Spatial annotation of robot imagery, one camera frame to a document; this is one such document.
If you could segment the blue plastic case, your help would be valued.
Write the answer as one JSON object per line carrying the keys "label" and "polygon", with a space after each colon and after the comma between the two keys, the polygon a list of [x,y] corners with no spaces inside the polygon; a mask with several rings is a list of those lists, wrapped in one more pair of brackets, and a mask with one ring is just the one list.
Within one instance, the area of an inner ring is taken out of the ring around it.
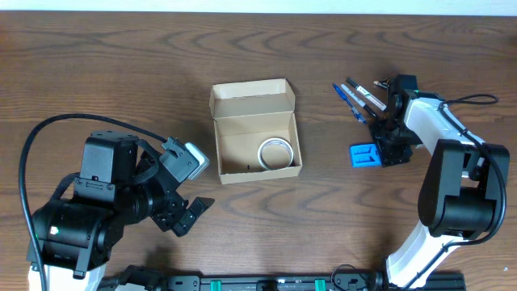
{"label": "blue plastic case", "polygon": [[349,148],[351,165],[354,168],[379,167],[381,165],[380,154],[375,144],[357,144]]}

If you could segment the blue ballpoint pen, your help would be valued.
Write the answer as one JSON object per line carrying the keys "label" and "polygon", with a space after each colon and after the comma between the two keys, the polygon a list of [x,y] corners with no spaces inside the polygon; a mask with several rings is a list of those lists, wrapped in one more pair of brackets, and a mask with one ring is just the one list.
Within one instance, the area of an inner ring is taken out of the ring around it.
{"label": "blue ballpoint pen", "polygon": [[363,124],[367,124],[367,121],[364,119],[362,114],[356,109],[356,107],[351,103],[351,101],[347,98],[344,91],[335,83],[333,83],[333,88],[336,91],[336,93],[339,95],[339,97],[347,104],[347,106],[350,108],[352,115]]}

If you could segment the brown cardboard box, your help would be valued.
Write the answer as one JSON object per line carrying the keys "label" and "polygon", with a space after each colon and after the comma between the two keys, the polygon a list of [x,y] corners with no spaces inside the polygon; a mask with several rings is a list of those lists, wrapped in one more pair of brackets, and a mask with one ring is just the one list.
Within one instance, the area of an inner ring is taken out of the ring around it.
{"label": "brown cardboard box", "polygon": [[[296,96],[285,78],[212,86],[209,100],[214,122],[217,169],[223,184],[296,177],[303,167],[298,138]],[[269,138],[288,141],[294,150],[290,167],[267,171],[258,160]]]}

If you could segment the white tape roll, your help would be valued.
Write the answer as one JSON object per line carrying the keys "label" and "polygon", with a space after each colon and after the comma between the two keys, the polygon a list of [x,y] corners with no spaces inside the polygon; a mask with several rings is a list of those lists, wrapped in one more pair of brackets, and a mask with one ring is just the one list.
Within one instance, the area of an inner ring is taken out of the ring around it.
{"label": "white tape roll", "polygon": [[283,138],[269,138],[258,148],[258,161],[267,171],[287,168],[294,161],[294,150]]}

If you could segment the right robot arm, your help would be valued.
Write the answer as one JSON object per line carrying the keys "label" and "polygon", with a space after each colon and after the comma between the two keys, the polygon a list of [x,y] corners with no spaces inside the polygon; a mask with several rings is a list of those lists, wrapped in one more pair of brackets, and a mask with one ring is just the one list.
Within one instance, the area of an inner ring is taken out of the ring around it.
{"label": "right robot arm", "polygon": [[421,289],[455,249],[485,243],[500,230],[510,154],[454,117],[452,101],[419,90],[414,75],[399,74],[380,85],[387,91],[387,116],[369,131],[382,166],[409,162],[412,146],[424,146],[431,160],[418,194],[418,223],[368,288]]}

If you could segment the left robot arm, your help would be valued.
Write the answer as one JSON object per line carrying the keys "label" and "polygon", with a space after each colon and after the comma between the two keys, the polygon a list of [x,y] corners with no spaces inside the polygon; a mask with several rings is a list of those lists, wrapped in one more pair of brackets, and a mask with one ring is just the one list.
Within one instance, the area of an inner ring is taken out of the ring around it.
{"label": "left robot arm", "polygon": [[93,132],[81,170],[67,175],[32,216],[39,250],[27,253],[30,288],[97,289],[125,226],[146,218],[163,232],[187,234],[214,201],[185,200],[177,189],[208,164],[195,145],[172,137],[157,151],[132,134]]}

